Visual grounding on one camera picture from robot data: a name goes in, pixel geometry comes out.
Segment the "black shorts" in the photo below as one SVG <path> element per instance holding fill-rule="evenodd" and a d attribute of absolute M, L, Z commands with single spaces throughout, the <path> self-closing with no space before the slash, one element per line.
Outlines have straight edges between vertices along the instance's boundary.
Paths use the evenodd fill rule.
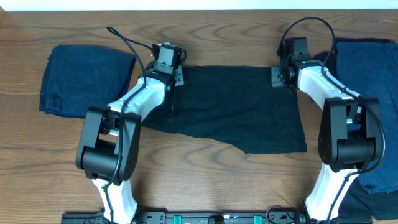
<path fill-rule="evenodd" d="M 143 126 L 214 139 L 246 154 L 307 151 L 297 94 L 273 88 L 271 68 L 185 67 L 183 79 Z"/>

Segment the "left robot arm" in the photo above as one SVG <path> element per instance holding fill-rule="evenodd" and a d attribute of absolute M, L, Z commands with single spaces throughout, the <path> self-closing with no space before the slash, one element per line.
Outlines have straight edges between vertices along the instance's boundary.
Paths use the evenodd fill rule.
<path fill-rule="evenodd" d="M 141 123 L 179 85 L 183 85 L 181 67 L 155 64 L 120 99 L 87 111 L 76 166 L 99 190 L 106 222 L 133 221 L 137 202 L 130 178 L 137 164 Z"/>

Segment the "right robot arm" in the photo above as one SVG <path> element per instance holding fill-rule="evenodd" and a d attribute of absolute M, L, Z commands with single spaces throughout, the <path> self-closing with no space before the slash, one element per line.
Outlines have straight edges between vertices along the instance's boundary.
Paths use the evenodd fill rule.
<path fill-rule="evenodd" d="M 345 87 L 319 61 L 272 67 L 271 85 L 294 87 L 322 110 L 317 143 L 322 168 L 296 222 L 337 223 L 350 185 L 359 175 L 377 169 L 384 157 L 379 100 Z"/>

